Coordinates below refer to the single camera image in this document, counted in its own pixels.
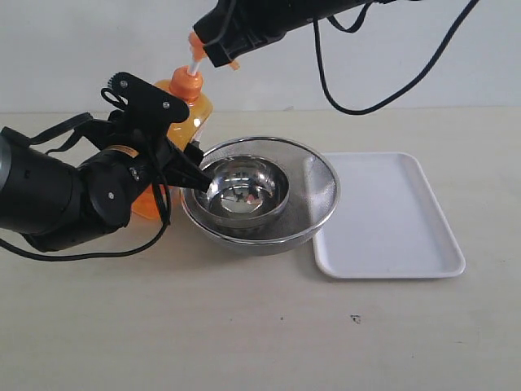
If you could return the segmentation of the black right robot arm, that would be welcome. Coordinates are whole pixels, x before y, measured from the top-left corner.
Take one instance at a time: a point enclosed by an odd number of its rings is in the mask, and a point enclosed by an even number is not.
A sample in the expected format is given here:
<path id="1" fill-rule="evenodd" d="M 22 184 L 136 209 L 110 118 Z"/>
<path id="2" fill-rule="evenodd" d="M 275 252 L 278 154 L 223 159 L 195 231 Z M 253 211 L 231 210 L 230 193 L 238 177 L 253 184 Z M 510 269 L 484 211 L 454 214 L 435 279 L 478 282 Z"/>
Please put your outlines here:
<path id="1" fill-rule="evenodd" d="M 194 24 L 193 31 L 218 68 L 278 42 L 288 32 L 315 20 L 368 4 L 343 0 L 219 1 Z"/>

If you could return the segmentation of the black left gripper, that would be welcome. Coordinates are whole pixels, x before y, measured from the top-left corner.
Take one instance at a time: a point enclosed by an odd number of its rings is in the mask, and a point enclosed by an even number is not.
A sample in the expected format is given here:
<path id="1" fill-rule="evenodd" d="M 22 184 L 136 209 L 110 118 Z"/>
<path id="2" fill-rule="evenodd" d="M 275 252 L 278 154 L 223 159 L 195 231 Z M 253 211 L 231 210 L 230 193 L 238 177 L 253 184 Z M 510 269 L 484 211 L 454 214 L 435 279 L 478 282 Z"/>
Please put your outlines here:
<path id="1" fill-rule="evenodd" d="M 140 196 L 150 185 L 206 192 L 212 182 L 200 167 L 204 152 L 199 142 L 189 142 L 181 151 L 169 140 L 151 139 L 142 130 L 126 132 L 123 118 L 91 120 L 81 126 L 81 135 L 99 152 L 81 163 L 81 178 L 90 190 L 116 195 Z"/>

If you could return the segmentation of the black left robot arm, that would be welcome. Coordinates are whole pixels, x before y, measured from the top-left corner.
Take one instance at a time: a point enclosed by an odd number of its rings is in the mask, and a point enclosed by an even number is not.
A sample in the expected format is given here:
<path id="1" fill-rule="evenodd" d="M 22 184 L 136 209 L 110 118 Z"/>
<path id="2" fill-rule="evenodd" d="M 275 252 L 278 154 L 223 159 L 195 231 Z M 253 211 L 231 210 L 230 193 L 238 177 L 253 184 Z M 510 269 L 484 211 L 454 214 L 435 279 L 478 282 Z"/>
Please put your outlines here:
<path id="1" fill-rule="evenodd" d="M 129 225 L 132 205 L 147 188 L 169 224 L 169 187 L 206 191 L 212 179 L 202 151 L 167 137 L 171 116 L 155 120 L 121 110 L 106 120 L 75 116 L 30 138 L 1 131 L 1 227 L 35 248 L 7 242 L 27 258 L 57 261 L 56 252 L 110 235 Z"/>

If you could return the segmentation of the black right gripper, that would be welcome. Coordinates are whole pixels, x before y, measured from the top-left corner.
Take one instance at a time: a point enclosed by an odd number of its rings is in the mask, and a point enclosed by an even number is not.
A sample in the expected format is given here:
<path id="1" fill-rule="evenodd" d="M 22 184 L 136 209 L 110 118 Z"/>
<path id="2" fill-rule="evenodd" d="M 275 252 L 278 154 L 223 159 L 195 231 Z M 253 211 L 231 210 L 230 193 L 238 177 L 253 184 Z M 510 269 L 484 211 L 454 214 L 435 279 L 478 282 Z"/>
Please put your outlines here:
<path id="1" fill-rule="evenodd" d="M 275 25 L 277 1 L 219 1 L 194 25 L 204 53 L 216 68 L 240 55 L 280 41 L 285 32 Z"/>

